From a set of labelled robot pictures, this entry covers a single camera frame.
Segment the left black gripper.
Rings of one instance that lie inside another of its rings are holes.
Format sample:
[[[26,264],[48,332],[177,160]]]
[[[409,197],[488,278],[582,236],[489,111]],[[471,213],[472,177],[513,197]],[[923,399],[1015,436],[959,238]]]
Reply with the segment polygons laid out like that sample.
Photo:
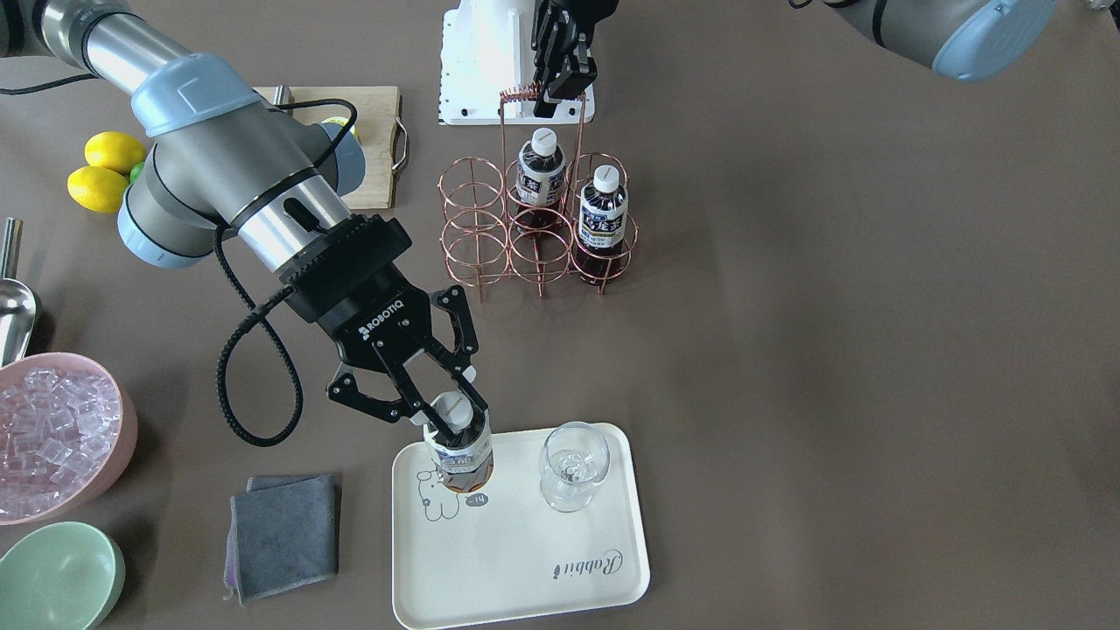
[[[599,76],[592,31],[617,8],[617,1],[536,1],[529,44],[535,52],[535,118],[553,118],[561,101],[576,100]]]

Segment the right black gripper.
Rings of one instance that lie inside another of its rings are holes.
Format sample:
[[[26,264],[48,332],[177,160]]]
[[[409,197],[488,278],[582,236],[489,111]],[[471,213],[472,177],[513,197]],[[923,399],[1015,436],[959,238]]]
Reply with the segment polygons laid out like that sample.
[[[473,386],[480,343],[460,284],[424,291],[408,282],[395,259],[411,245],[399,220],[354,215],[323,234],[279,270],[292,311],[335,343],[339,370],[325,393],[388,423],[409,420],[424,438],[483,438],[488,404]],[[452,381],[450,402],[424,402],[407,363],[432,359]]]

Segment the white robot base pillar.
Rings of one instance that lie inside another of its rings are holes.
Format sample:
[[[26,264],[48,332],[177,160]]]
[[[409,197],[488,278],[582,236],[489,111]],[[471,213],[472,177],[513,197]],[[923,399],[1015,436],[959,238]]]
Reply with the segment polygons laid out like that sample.
[[[536,1],[460,1],[444,13],[441,124],[500,124],[501,92],[525,89],[535,75],[535,12]]]

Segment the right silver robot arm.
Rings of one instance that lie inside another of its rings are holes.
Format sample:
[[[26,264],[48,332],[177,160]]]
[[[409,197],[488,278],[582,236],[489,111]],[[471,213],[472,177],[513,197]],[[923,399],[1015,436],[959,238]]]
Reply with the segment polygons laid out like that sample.
[[[399,220],[353,213],[360,145],[347,126],[304,124],[249,87],[228,62],[192,52],[144,24],[123,1],[4,1],[3,56],[53,56],[129,95],[153,140],[127,184],[116,230],[144,262],[183,268],[239,237],[283,287],[255,303],[220,352],[216,390],[228,426],[251,445],[228,406],[228,356],[268,314],[288,304],[339,352],[334,402],[394,423],[408,419],[441,445],[487,434],[488,407],[473,386],[479,350],[464,288],[419,290],[396,270],[411,244]]]

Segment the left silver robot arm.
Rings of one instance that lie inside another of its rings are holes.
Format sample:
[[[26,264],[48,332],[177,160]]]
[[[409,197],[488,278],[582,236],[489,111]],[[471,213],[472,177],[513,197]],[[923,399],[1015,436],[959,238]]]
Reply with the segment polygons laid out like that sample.
[[[883,49],[956,82],[1000,74],[1032,47],[1054,1],[827,1],[837,16]],[[596,25],[616,1],[536,1],[529,48],[535,53],[533,115],[552,118],[564,100],[599,76],[592,59]]]

